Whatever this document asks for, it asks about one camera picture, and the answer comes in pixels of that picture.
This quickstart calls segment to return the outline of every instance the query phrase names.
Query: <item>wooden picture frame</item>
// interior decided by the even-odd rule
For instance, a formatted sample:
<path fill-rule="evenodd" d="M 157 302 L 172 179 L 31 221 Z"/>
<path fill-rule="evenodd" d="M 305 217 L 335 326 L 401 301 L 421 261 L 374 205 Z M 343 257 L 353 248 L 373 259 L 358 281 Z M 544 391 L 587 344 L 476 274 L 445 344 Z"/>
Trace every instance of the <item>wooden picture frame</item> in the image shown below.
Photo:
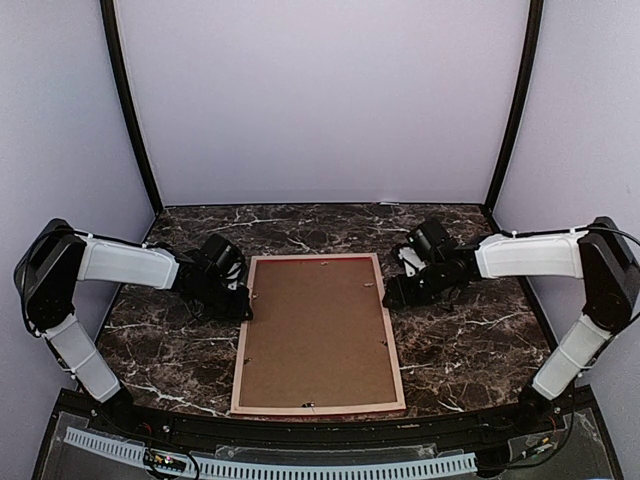
<path fill-rule="evenodd" d="M 402 379 L 400 376 L 400 367 L 398 363 L 398 355 L 393 337 L 391 326 L 391 318 L 389 311 L 382 306 L 382 298 L 384 297 L 384 284 L 382 281 L 382 273 L 378 263 L 378 256 L 375 253 L 366 254 L 326 254 L 326 255 L 277 255 L 277 256 L 256 256 L 251 259 L 251 267 L 247 287 L 250 290 L 252 302 L 254 299 L 254 285 L 256 279 L 257 266 L 260 262 L 278 262 L 278 261 L 320 261 L 322 264 L 331 262 L 332 260 L 349 260 L 349 259 L 367 259 L 373 266 L 374 282 L 365 286 L 375 287 L 379 299 L 380 315 L 384 327 L 384 337 L 387 346 L 389 364 L 392 375 L 392 388 L 395 394 L 395 401 L 387 401 L 383 403 L 369 403 L 359 405 L 340 405 L 340 406 L 312 406 L 300 407 L 257 407 L 246 406 L 241 404 L 241 396 L 243 391 L 243 378 L 245 370 L 247 341 L 251 332 L 251 321 L 243 322 L 240 329 L 240 337 L 238 341 L 238 354 L 235 365 L 235 376 L 233 382 L 233 392 L 231 397 L 231 414 L 235 415 L 259 415 L 259 416 L 325 416 L 325 415 L 354 415 L 366 413 L 380 413 L 400 411 L 406 408 L 404 400 L 404 392 L 402 389 Z"/>

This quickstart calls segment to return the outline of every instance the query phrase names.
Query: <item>white cable tray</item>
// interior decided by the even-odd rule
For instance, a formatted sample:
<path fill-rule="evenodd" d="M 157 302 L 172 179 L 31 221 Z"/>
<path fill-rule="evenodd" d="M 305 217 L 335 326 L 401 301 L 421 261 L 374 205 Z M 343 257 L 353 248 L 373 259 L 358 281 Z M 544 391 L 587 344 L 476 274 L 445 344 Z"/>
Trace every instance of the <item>white cable tray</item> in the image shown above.
<path fill-rule="evenodd" d="M 145 447 L 140 442 L 125 442 L 73 427 L 67 428 L 64 442 L 120 463 L 138 468 L 148 468 L 142 461 Z M 187 464 L 181 478 L 195 477 L 193 463 L 188 457 L 174 453 L 172 456 L 180 458 Z M 474 453 L 412 462 L 335 467 L 240 463 L 197 455 L 194 455 L 194 458 L 200 467 L 202 480 L 423 480 L 446 478 L 477 471 Z M 156 469 L 180 475 L 179 472 L 169 468 L 156 467 Z"/>

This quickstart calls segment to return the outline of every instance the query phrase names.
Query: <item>black frame edge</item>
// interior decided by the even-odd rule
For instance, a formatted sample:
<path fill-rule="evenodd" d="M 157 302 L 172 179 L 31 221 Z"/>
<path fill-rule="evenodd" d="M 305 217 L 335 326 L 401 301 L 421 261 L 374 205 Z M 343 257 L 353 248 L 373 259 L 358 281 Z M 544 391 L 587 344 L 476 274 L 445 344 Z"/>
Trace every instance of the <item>black frame edge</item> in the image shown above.
<path fill-rule="evenodd" d="M 542 10 L 544 0 L 531 0 L 529 4 L 529 17 L 527 19 L 527 30 L 524 36 L 524 45 L 522 47 L 522 57 L 520 59 L 520 68 L 518 70 L 518 79 L 516 80 L 515 91 L 513 92 L 513 101 L 511 103 L 511 111 L 507 120 L 507 127 L 502 139 L 502 146 L 498 154 L 493 178 L 484 201 L 484 206 L 493 212 L 504 184 L 504 179 L 509 168 L 509 161 L 513 153 L 513 147 L 518 136 L 520 121 L 522 120 L 522 112 L 527 100 L 527 92 L 529 90 L 529 82 L 531 80 L 531 72 L 533 71 L 533 62 L 536 56 L 536 48 L 538 46 L 538 36 L 540 33 L 540 24 L 542 22 Z"/>
<path fill-rule="evenodd" d="M 602 412 L 598 405 L 597 399 L 593 394 L 593 390 L 590 385 L 584 385 L 576 388 L 576 407 L 577 410 L 581 408 L 591 408 L 596 419 L 598 430 L 600 431 L 601 438 L 604 443 L 604 448 L 607 453 L 609 466 L 614 474 L 615 479 L 623 479 L 622 470 L 620 464 L 613 449 L 609 431 L 602 417 Z M 556 400 L 557 406 L 561 408 L 563 414 L 567 414 L 571 411 L 572 401 L 570 396 L 563 395 Z M 66 389 L 61 389 L 58 400 L 51 413 L 50 423 L 42 440 L 40 452 L 36 462 L 36 468 L 34 469 L 33 480 L 40 478 L 38 475 L 42 474 L 42 467 L 46 459 L 46 453 L 51 442 L 51 438 L 57 423 L 60 412 L 69 412 L 75 415 L 83 416 L 89 420 L 89 428 L 94 428 L 98 431 L 105 431 L 116 433 L 109 425 L 104 424 L 100 418 L 93 418 L 91 415 L 91 409 L 94 408 L 93 401 L 87 398 L 86 395 L 73 392 Z M 295 442 L 293 448 L 309 449 L 310 445 L 316 442 L 322 442 L 323 446 L 320 449 L 330 448 L 335 449 L 336 435 L 343 437 L 344 433 L 347 433 L 348 437 L 343 437 L 340 443 L 349 449 L 354 448 L 352 441 L 355 444 L 361 444 L 363 440 L 366 440 L 363 448 L 379 448 L 381 446 L 407 446 L 416 445 L 418 443 L 430 443 L 431 441 L 440 440 L 440 435 L 443 435 L 442 431 L 438 427 L 438 424 L 446 424 L 445 432 L 449 431 L 449 427 L 454 425 L 454 432 L 448 433 L 452 436 L 450 440 L 458 444 L 465 451 L 482 451 L 485 449 L 496 448 L 509 438 L 508 435 L 502 433 L 487 434 L 482 433 L 476 436 L 475 440 L 469 438 L 469 431 L 467 428 L 471 425 L 478 423 L 486 423 L 488 419 L 493 420 L 501 417 L 503 414 L 508 414 L 514 405 L 504 405 L 500 407 L 493 407 L 489 409 L 479 410 L 475 412 L 467 412 L 462 414 L 450 414 L 440 415 L 436 417 L 419 417 L 419 418 L 405 418 L 402 420 L 387 420 L 381 422 L 365 422 L 365 423 L 339 423 L 339 424 L 315 424 L 320 428 L 313 428 L 314 424 L 301 425 L 299 423 L 287 424 L 287 422 L 265 422 L 265 421 L 252 421 L 252 420 L 237 420 L 237 419 L 220 419 L 192 414 L 181 414 L 169 411 L 163 411 L 147 407 L 137 407 L 141 413 L 145 416 L 150 416 L 159 422 L 160 425 L 172 425 L 174 431 L 169 434 L 161 434 L 159 438 L 166 441 L 170 441 L 178 446 L 196 449 L 199 451 L 207 452 L 212 451 L 211 445 L 234 445 L 236 442 L 229 442 L 230 439 L 238 440 L 239 445 L 258 446 L 261 448 L 280 448 L 283 445 L 279 444 L 289 443 L 286 439 L 289 438 L 292 442 Z M 188 424 L 192 423 L 202 424 L 205 426 L 206 433 L 202 433 L 193 428 L 188 428 Z M 401 425 L 411 425 L 417 428 L 398 428 Z M 383 431 L 378 434 L 373 434 L 369 427 L 382 426 Z M 347 431 L 339 432 L 334 435 L 334 430 L 342 430 L 346 427 Z M 544 431 L 545 428 L 541 424 L 539 431 Z M 272 444 L 273 437 L 279 438 Z"/>
<path fill-rule="evenodd" d="M 131 96 L 124 56 L 122 54 L 122 46 L 120 45 L 120 35 L 118 34 L 118 23 L 113 0 L 100 0 L 100 9 L 102 11 L 104 34 L 107 39 L 111 69 L 113 70 L 113 78 L 116 83 L 116 89 L 118 90 L 118 97 L 120 98 L 122 115 L 127 125 L 129 139 L 131 140 L 131 146 L 133 147 L 136 163 L 142 176 L 144 188 L 147 191 L 147 196 L 149 197 L 153 211 L 157 215 L 162 212 L 164 207 L 162 205 L 162 199 L 160 198 L 158 185 L 153 177 L 151 163 L 147 156 L 140 125 L 138 124 L 138 117 L 136 116 L 136 111 L 133 106 L 133 97 Z"/>
<path fill-rule="evenodd" d="M 487 220 L 489 227 L 491 227 L 491 231 L 493 233 L 499 233 L 500 226 L 498 225 L 498 222 L 496 222 L 496 219 L 493 217 L 493 213 L 491 212 L 491 210 L 483 206 L 483 207 L 480 207 L 480 211 L 484 215 L 484 218 Z M 518 283 L 520 284 L 520 288 L 524 293 L 524 297 L 527 300 L 527 304 L 529 305 L 529 307 L 533 311 L 533 314 L 538 320 L 538 324 L 542 329 L 542 333 L 544 335 L 544 338 L 547 340 L 547 344 L 549 345 L 549 348 L 551 349 L 551 351 L 555 350 L 558 347 L 558 340 L 556 339 L 556 336 L 553 333 L 553 330 L 551 329 L 549 318 L 547 317 L 546 313 L 544 313 L 540 300 L 538 299 L 537 295 L 533 291 L 531 282 L 529 282 L 529 279 L 527 277 L 517 277 L 517 279 L 518 279 Z"/>
<path fill-rule="evenodd" d="M 263 203 L 185 203 L 184 205 L 165 205 L 169 208 L 207 208 L 207 207 L 246 207 L 246 206 L 269 206 L 269 205 L 381 205 L 381 206 L 405 206 L 405 205 L 433 205 L 433 206 L 454 206 L 454 207 L 482 207 L 483 204 L 477 202 L 263 202 Z"/>

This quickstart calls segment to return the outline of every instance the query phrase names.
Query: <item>wire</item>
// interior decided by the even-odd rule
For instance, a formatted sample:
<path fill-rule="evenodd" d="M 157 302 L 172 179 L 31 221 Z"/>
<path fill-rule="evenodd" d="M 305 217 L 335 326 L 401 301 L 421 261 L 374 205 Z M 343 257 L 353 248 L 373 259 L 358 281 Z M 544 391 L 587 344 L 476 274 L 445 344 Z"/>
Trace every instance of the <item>wire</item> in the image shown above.
<path fill-rule="evenodd" d="M 628 238 L 629 240 L 631 240 L 633 243 L 635 243 L 636 245 L 640 246 L 640 240 L 638 240 L 636 237 L 634 237 L 633 235 L 631 235 L 630 233 L 627 233 L 623 230 L 618 230 L 617 228 L 610 228 L 610 227 L 601 227 L 599 225 L 588 225 L 586 227 L 587 230 L 589 231 L 594 231 L 594 232 L 610 232 L 610 233 L 615 233 L 616 235 L 620 235 L 621 237 L 625 237 Z"/>
<path fill-rule="evenodd" d="M 190 302 L 193 302 L 193 303 L 196 303 L 196 302 L 197 302 L 197 304 L 196 304 L 195 306 L 196 306 L 196 307 L 198 307 L 198 310 L 200 310 L 200 313 L 196 314 L 196 312 L 194 312 L 194 311 L 191 309 Z M 197 300 L 195 300 L 195 299 L 190 299 L 190 300 L 182 299 L 182 303 L 184 303 L 184 306 L 187 308 L 187 312 L 189 312 L 189 314 L 191 315 L 191 317 L 192 317 L 194 320 L 196 320 L 196 321 L 198 321 L 198 322 L 202 322 L 202 321 L 203 321 L 203 318 L 202 318 L 202 311 L 204 310 L 204 304 L 203 304 L 202 302 L 198 302 L 198 301 L 197 301 Z"/>
<path fill-rule="evenodd" d="M 553 457 L 555 457 L 567 444 L 569 441 L 569 437 L 571 437 L 571 433 L 573 432 L 573 425 L 575 423 L 576 416 L 576 384 L 575 381 L 571 382 L 571 420 L 569 422 L 569 428 L 567 429 L 567 433 L 564 438 L 560 441 L 558 446 L 553 450 L 549 455 L 547 455 L 544 459 L 537 463 L 528 463 L 526 465 L 516 465 L 516 463 L 529 458 L 528 456 L 523 456 L 526 454 L 526 450 L 518 455 L 515 459 L 511 460 L 508 463 L 504 463 L 502 465 L 481 465 L 477 464 L 478 470 L 522 470 L 525 468 L 535 468 L 540 465 L 547 463 Z"/>
<path fill-rule="evenodd" d="M 25 290 L 27 289 L 27 271 L 29 270 L 29 264 L 33 259 L 33 255 L 36 251 L 36 248 L 39 247 L 44 240 L 48 239 L 53 235 L 61 235 L 61 234 L 69 234 L 69 233 L 83 234 L 84 232 L 79 232 L 72 228 L 60 227 L 55 230 L 51 230 L 38 235 L 38 237 L 29 246 L 29 249 L 27 250 L 27 253 L 24 256 L 24 262 L 20 262 L 16 266 L 15 270 L 13 271 L 13 275 L 15 278 L 20 266 L 23 267 L 22 276 L 20 277 L 20 288 L 18 290 L 18 294 L 20 295 L 20 310 L 22 312 L 22 321 L 24 322 L 24 327 L 26 328 L 27 332 L 29 332 L 33 337 L 38 337 L 38 334 L 36 333 L 35 326 L 32 327 L 31 324 L 29 323 L 29 315 L 27 313 L 27 302 L 25 298 L 26 296 Z"/>
<path fill-rule="evenodd" d="M 167 442 L 166 440 L 161 440 L 159 438 L 150 437 L 149 435 L 142 435 L 142 434 L 139 434 L 139 433 L 129 432 L 129 431 L 125 430 L 124 428 L 121 428 L 121 427 L 117 426 L 115 423 L 113 423 L 113 421 L 111 421 L 109 416 L 105 412 L 102 411 L 102 408 L 100 408 L 100 405 L 97 405 L 94 410 L 102 417 L 103 420 L 105 420 L 111 427 L 115 428 L 120 433 L 122 433 L 122 434 L 124 434 L 124 435 L 126 435 L 128 437 L 131 437 L 133 439 L 136 439 L 136 440 L 144 440 L 146 448 L 148 450 L 150 450 L 150 451 L 151 451 L 151 448 L 146 445 L 146 442 L 156 442 L 156 443 L 165 445 L 165 446 L 169 447 L 170 449 L 181 453 L 182 455 L 185 455 L 189 460 L 191 460 L 191 463 L 193 464 L 193 468 L 194 468 L 194 470 L 196 472 L 194 480 L 199 480 L 200 479 L 200 466 L 198 465 L 198 462 L 196 461 L 196 459 L 193 458 L 193 455 L 191 455 L 191 452 L 189 452 L 186 449 L 184 449 L 182 447 L 179 447 L 179 446 L 177 446 L 177 445 L 175 445 L 175 444 L 173 444 L 171 442 Z"/>
<path fill-rule="evenodd" d="M 555 419 L 551 415 L 549 415 L 549 421 L 551 422 L 551 425 L 553 425 L 552 435 L 555 437 L 556 433 L 558 433 L 558 425 L 556 424 Z"/>
<path fill-rule="evenodd" d="M 29 249 L 27 250 L 27 253 L 24 256 L 24 262 L 20 262 L 18 264 L 18 266 L 16 266 L 16 268 L 14 269 L 14 278 L 17 275 L 18 272 L 18 268 L 20 266 L 23 267 L 22 270 L 22 275 L 20 277 L 20 288 L 18 290 L 18 294 L 20 295 L 20 310 L 22 313 L 22 321 L 24 322 L 24 327 L 27 330 L 27 332 L 29 332 L 31 334 L 31 336 L 33 337 L 38 337 L 38 333 L 37 333 L 37 329 L 35 328 L 35 326 L 31 326 L 30 322 L 29 322 L 29 314 L 27 312 L 27 304 L 26 304 L 26 292 L 25 290 L 27 289 L 27 272 L 29 270 L 29 264 L 31 263 L 31 261 L 33 260 L 33 256 L 35 254 L 36 249 L 45 241 L 47 240 L 49 237 L 52 237 L 54 235 L 58 235 L 58 236 L 62 236 L 62 235 L 68 235 L 68 234 L 72 234 L 72 235 L 80 235 L 83 237 L 93 237 L 96 238 L 98 240 L 107 240 L 110 242 L 116 242 L 116 243 L 121 243 L 123 245 L 129 245 L 132 247 L 142 247 L 141 244 L 138 243 L 134 243 L 134 242 L 129 242 L 127 240 L 121 240 L 119 238 L 113 238 L 113 237 L 107 237 L 105 235 L 92 235 L 88 232 L 83 232 L 81 230 L 75 230 L 71 227 L 58 227 L 54 230 L 50 230 L 48 232 L 42 233 L 40 235 L 38 235 L 38 237 L 36 237 L 36 239 L 31 243 L 31 245 L 29 246 Z"/>
<path fill-rule="evenodd" d="M 509 238 L 528 238 L 528 237 L 538 237 L 540 235 L 558 235 L 558 234 L 571 233 L 571 232 L 584 232 L 589 229 L 590 229 L 589 226 L 585 226 L 585 227 L 576 227 L 573 229 L 563 228 L 559 230 L 540 230 L 540 231 L 533 231 L 533 232 L 509 232 L 507 230 L 500 230 L 498 233 Z"/>
<path fill-rule="evenodd" d="M 151 450 L 151 448 L 147 447 L 147 451 L 150 452 L 152 455 L 157 455 L 156 452 L 154 452 L 153 450 Z M 179 476 L 177 475 L 173 475 L 171 473 L 163 473 L 158 471 L 158 469 L 155 467 L 155 465 L 153 464 L 153 462 L 149 463 L 149 468 L 151 468 L 151 471 L 153 472 L 153 475 L 149 474 L 149 472 L 147 472 L 147 475 L 151 478 L 155 478 L 156 480 L 168 480 L 168 479 L 174 479 L 174 478 L 182 478 L 182 475 L 184 475 L 184 472 L 182 472 Z"/>
<path fill-rule="evenodd" d="M 151 425 L 149 425 L 147 422 L 142 422 L 140 426 L 145 428 L 149 432 L 149 435 L 153 435 L 153 428 L 151 428 Z"/>

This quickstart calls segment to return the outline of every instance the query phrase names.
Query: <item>brown backing board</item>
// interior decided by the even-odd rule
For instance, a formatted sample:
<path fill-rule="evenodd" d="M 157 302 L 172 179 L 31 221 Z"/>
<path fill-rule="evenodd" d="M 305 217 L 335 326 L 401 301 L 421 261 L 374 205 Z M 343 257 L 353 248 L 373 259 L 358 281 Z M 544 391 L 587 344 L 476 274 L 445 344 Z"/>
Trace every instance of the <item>brown backing board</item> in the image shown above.
<path fill-rule="evenodd" d="M 375 254 L 253 257 L 248 286 L 254 319 L 240 331 L 231 413 L 405 408 Z"/>

